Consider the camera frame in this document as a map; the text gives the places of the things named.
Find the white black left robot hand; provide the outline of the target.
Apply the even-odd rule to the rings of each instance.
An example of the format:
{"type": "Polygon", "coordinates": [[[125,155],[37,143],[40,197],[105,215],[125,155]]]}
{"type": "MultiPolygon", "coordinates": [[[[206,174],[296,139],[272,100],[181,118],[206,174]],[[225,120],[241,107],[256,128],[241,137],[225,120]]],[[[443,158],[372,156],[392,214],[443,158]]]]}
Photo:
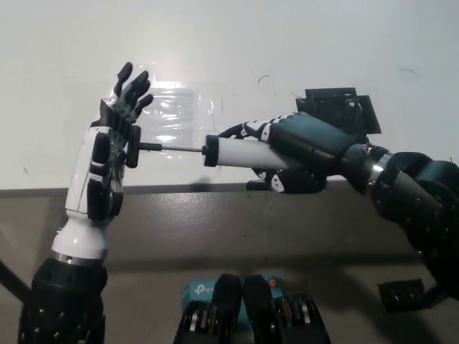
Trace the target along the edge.
{"type": "Polygon", "coordinates": [[[128,145],[139,137],[136,122],[153,101],[148,72],[132,73],[126,62],[84,133],[65,202],[67,221],[52,243],[58,261],[100,264],[108,253],[107,228],[123,203],[128,145]]]}

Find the teal black right robot hand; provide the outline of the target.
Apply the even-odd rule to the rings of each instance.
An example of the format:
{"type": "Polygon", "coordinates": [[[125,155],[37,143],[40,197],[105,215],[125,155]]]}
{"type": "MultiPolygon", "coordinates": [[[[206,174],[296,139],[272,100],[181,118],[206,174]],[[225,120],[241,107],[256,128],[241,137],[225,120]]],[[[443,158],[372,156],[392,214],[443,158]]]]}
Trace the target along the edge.
{"type": "Polygon", "coordinates": [[[377,161],[387,152],[307,113],[271,120],[240,123],[219,134],[221,138],[253,137],[276,153],[299,162],[299,167],[254,170],[270,190],[282,194],[316,194],[330,176],[344,177],[364,193],[377,161]]]}

